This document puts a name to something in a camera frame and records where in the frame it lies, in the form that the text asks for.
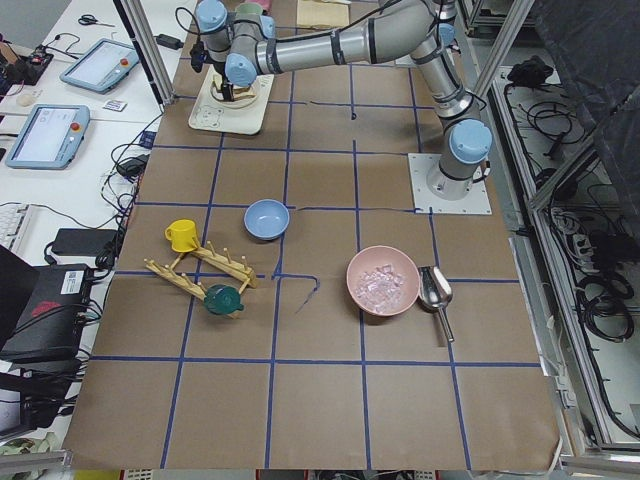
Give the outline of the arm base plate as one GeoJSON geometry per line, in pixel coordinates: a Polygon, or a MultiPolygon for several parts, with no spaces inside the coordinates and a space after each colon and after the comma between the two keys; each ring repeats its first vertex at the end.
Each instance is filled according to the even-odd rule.
{"type": "Polygon", "coordinates": [[[417,213],[491,215],[492,209],[481,169],[471,180],[457,181],[440,170],[440,154],[410,153],[409,174],[417,213]]]}

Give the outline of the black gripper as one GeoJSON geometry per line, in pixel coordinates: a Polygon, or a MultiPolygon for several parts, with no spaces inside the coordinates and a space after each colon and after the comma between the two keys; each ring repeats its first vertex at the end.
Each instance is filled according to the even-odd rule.
{"type": "MultiPolygon", "coordinates": [[[[224,73],[224,62],[214,61],[203,42],[195,42],[191,47],[191,68],[196,73],[201,73],[205,64],[213,66],[215,72],[229,80],[224,73]]],[[[233,102],[235,99],[234,85],[224,82],[221,86],[221,94],[224,102],[233,102]]]]}

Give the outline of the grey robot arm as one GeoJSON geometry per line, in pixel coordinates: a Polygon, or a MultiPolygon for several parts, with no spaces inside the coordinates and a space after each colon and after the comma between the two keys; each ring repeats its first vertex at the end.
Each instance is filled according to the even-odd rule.
{"type": "Polygon", "coordinates": [[[193,70],[211,64],[231,87],[250,87],[268,74],[410,57],[443,127],[444,151],[429,168],[426,186],[447,201],[461,200],[470,192],[493,136],[479,118],[475,94],[465,87],[449,57],[437,3],[382,1],[347,26],[286,38],[276,36],[271,17],[230,12],[220,1],[200,2],[194,22],[193,70]]]}

